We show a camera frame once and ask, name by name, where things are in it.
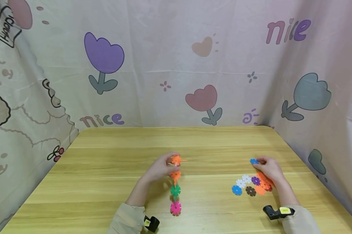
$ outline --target pink tulip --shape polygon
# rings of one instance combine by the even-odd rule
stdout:
[[[196,111],[207,111],[208,118],[202,118],[203,123],[216,125],[216,121],[222,116],[222,109],[218,108],[215,113],[212,112],[218,99],[218,93],[212,85],[206,86],[204,89],[197,89],[194,94],[185,96],[186,103]]]

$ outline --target black wrist strap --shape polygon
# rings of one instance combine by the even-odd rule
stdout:
[[[145,216],[143,222],[144,222],[144,226],[153,233],[156,232],[160,224],[160,221],[154,216],[152,216],[150,219],[149,217]]]
[[[284,219],[289,215],[294,215],[295,210],[289,207],[280,207],[279,210],[274,211],[271,205],[266,205],[263,207],[263,211],[269,217],[270,220],[274,219]]]

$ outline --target wood grain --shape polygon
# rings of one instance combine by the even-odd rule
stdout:
[[[278,160],[322,233],[352,233],[351,215],[272,128],[237,126],[84,130],[2,234],[104,234],[137,179],[170,151],[188,160],[179,180],[183,209],[179,217],[169,212],[169,178],[155,183],[146,214],[160,220],[158,234],[284,233],[262,211],[278,207],[276,190],[255,197],[231,191],[236,179],[255,175],[249,160],[259,155]]]

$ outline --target pink heart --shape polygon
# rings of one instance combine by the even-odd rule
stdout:
[[[194,94],[187,94],[185,96],[186,103],[196,111],[207,111],[212,109],[215,106],[217,99],[218,94],[216,89],[210,84],[204,89],[197,89],[194,91]]]
[[[212,38],[205,37],[203,42],[195,42],[192,45],[193,52],[200,57],[207,57],[212,49]]]

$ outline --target beige sleeve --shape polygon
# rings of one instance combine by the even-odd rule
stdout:
[[[144,227],[145,207],[121,204],[107,234],[140,234]]]
[[[286,234],[321,234],[312,214],[301,205],[286,205],[295,210],[294,215],[282,220]]]

